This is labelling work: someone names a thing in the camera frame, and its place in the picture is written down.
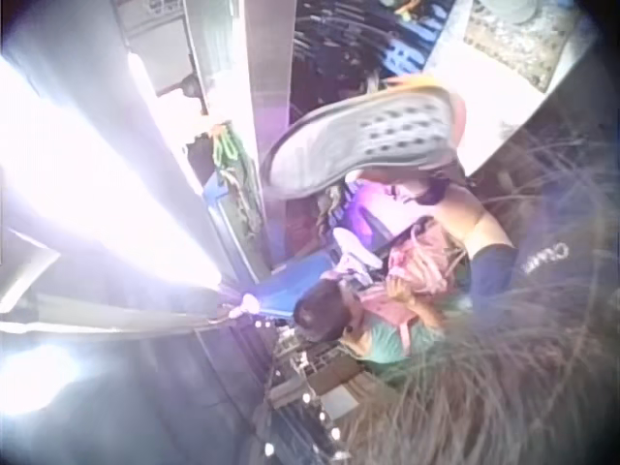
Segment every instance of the dark sleeve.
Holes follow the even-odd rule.
[[[493,244],[472,258],[470,295],[475,306],[481,298],[500,294],[508,288],[516,257],[514,247]]]

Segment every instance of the shoe sole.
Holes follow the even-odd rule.
[[[298,199],[353,170],[433,171],[456,160],[453,125],[450,93],[433,85],[404,85],[319,108],[297,121],[266,154],[263,190],[268,196]]]

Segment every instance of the round light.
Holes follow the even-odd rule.
[[[77,374],[74,361],[58,347],[41,346],[8,356],[0,370],[0,412],[19,415],[41,410]]]
[[[246,294],[241,299],[241,305],[246,312],[256,315],[261,312],[261,303],[251,294]]]
[[[264,445],[264,456],[270,457],[275,453],[275,447],[271,443],[266,443]]]

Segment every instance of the dark hair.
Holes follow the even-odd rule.
[[[293,319],[302,336],[312,342],[336,341],[351,319],[337,281],[321,279],[294,307]]]

